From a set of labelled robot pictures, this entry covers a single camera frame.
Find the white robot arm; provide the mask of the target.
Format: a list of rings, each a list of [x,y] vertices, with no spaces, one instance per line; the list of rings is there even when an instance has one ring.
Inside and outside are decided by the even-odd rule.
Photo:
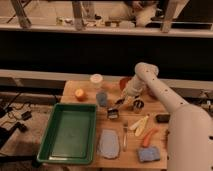
[[[146,84],[170,114],[167,171],[213,171],[213,119],[157,78],[156,65],[140,62],[124,92],[137,96]]]

